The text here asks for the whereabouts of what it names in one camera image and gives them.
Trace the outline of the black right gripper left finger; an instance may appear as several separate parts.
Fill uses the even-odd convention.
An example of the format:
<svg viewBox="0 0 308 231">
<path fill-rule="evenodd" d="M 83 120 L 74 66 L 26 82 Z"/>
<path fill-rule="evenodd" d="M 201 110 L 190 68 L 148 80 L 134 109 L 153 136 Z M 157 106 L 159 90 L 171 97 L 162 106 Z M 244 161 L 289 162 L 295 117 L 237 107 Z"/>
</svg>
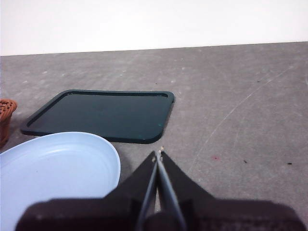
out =
<svg viewBox="0 0 308 231">
<path fill-rule="evenodd" d="M 155 194 L 156 155 L 103 198 L 57 198 L 29 206 L 17 231 L 132 231 Z"/>
</svg>

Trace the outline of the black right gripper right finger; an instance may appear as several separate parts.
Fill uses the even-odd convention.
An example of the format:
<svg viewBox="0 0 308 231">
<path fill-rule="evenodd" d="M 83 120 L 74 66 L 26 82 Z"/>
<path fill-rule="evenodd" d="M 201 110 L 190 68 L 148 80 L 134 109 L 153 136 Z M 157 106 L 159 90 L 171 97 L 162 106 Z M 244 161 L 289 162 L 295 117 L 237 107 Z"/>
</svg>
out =
<svg viewBox="0 0 308 231">
<path fill-rule="evenodd" d="M 190 179 L 166 154 L 166 170 L 176 202 L 190 231 L 304 231 L 289 206 L 264 200 L 221 199 Z"/>
</svg>

